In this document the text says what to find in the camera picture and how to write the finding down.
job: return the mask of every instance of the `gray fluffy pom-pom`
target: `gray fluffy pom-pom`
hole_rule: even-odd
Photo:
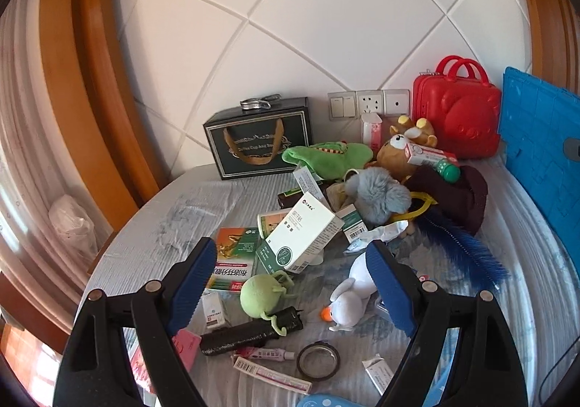
[[[346,181],[344,190],[355,199],[363,220],[373,225],[384,225],[391,214],[402,214],[411,206],[410,191],[384,168],[361,170]]]

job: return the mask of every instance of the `dark green box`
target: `dark green box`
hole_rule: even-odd
[[[278,120],[283,132],[279,150],[271,158]],[[282,152],[297,145],[311,145],[308,98],[282,99],[273,102],[271,109],[226,109],[214,114],[204,129],[221,179],[287,173],[295,166],[282,160]],[[228,145],[227,136],[246,161],[270,161],[260,165],[244,162]]]

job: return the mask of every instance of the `metal screw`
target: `metal screw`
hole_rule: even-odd
[[[425,281],[421,287],[428,293],[434,293],[438,288],[437,283],[434,283],[433,281]]]
[[[103,297],[103,290],[102,289],[94,289],[92,290],[86,298],[89,301],[98,301]]]
[[[148,293],[156,293],[157,291],[159,291],[161,289],[161,281],[158,281],[156,279],[152,279],[151,281],[149,281],[146,285],[145,285],[145,290]]]
[[[485,290],[479,293],[479,297],[481,297],[486,303],[491,303],[492,300],[494,300],[494,295]]]

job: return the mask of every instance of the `red suitcase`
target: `red suitcase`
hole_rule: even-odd
[[[445,75],[444,68],[456,60]],[[458,77],[461,66],[468,77]],[[480,79],[475,78],[473,68]],[[426,117],[437,136],[437,148],[453,152],[457,158],[485,158],[495,155],[500,136],[501,91],[489,82],[475,60],[450,56],[435,73],[420,75],[413,84],[413,120]]]

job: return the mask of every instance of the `white plush duck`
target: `white plush duck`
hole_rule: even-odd
[[[333,332],[351,332],[362,319],[370,296],[376,286],[366,268],[366,253],[359,255],[350,267],[349,277],[341,282],[330,296],[330,305],[320,316],[326,322],[336,322],[329,327]]]

